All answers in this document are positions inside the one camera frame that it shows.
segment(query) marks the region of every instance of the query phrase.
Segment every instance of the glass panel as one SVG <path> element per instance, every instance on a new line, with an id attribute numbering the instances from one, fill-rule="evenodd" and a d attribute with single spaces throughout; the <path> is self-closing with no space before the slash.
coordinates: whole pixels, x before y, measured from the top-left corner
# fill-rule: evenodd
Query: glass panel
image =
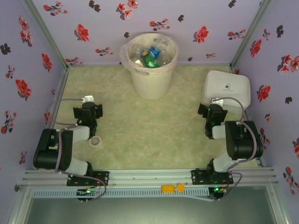
<path id="1" fill-rule="evenodd" d="M 220 202 L 190 198 L 32 199 L 26 224 L 275 224 L 265 188 L 238 187 Z"/>

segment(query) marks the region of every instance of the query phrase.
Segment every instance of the robotic arm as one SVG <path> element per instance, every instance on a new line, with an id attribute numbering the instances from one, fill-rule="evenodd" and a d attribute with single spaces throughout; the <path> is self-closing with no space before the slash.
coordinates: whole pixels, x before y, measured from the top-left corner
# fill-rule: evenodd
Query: robotic arm
<path id="1" fill-rule="evenodd" d="M 97 119 L 103 116 L 102 105 L 96 105 L 91 99 L 82 104 L 82 108 L 73 108 L 77 126 L 59 130 L 44 129 L 33 158 L 36 168 L 55 169 L 76 175 L 93 175 L 91 163 L 81 161 L 72 156 L 72 145 L 87 140 L 95 135 Z"/>
<path id="2" fill-rule="evenodd" d="M 237 164 L 246 161 L 254 152 L 254 141 L 256 141 L 256 153 L 254 158 L 263 155 L 263 145 L 259 138 L 256 126 L 253 121 L 244 121 L 253 131 L 255 139 L 252 138 L 249 130 L 238 121 L 224 121 L 228 111 L 223 110 L 222 101 L 212 100 L 212 104 L 205 106 L 200 104 L 198 114 L 206 118 L 205 133 L 210 139 L 226 139 L 226 152 L 221 156 L 212 159 L 207 165 L 207 177 L 210 182 L 221 182 L 223 175 L 227 174 Z"/>

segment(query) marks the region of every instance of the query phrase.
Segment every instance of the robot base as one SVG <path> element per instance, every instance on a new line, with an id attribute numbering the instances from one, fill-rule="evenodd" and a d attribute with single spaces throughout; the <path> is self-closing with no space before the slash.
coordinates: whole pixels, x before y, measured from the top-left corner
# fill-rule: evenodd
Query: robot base
<path id="1" fill-rule="evenodd" d="M 88 163 L 88 169 L 87 169 L 88 176 L 100 179 L 107 186 L 109 180 L 109 171 L 93 171 L 91 163 L 89 162 L 87 163 Z M 69 187 L 97 186 L 97 182 L 91 179 L 80 178 L 77 176 L 69 176 L 66 185 Z"/>
<path id="2" fill-rule="evenodd" d="M 193 185 L 214 185 L 214 184 L 233 184 L 232 175 L 228 172 L 218 173 L 214 170 L 213 160 L 209 162 L 206 169 L 191 170 Z"/>

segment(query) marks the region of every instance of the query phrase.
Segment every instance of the white plastic container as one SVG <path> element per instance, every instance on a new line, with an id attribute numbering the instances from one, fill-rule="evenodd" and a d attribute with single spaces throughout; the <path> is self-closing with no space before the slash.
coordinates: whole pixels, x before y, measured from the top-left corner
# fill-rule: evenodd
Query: white plastic container
<path id="1" fill-rule="evenodd" d="M 202 104 L 210 105 L 213 98 L 221 97 L 236 98 L 246 109 L 250 104 L 250 83 L 248 78 L 222 71 L 209 71 L 203 88 Z M 242 113 L 240 105 L 232 99 L 224 100 L 223 109 L 228 110 L 230 113 Z"/>
<path id="2" fill-rule="evenodd" d="M 144 68 L 136 65 L 130 59 L 129 49 L 140 44 L 149 49 L 154 44 L 155 38 L 165 38 L 168 42 L 166 50 L 172 57 L 172 61 L 161 68 Z M 162 34 L 142 34 L 135 37 L 120 49 L 121 64 L 131 72 L 135 91 L 144 99 L 162 98 L 168 91 L 173 70 L 178 61 L 178 45 L 170 38 Z"/>

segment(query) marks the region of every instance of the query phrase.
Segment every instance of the tape roll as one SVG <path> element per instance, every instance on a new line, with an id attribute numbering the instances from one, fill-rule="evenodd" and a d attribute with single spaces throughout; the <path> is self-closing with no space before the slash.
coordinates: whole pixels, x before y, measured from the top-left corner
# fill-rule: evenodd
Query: tape roll
<path id="1" fill-rule="evenodd" d="M 92 148 L 103 148 L 103 140 L 100 136 L 93 136 L 88 143 Z"/>

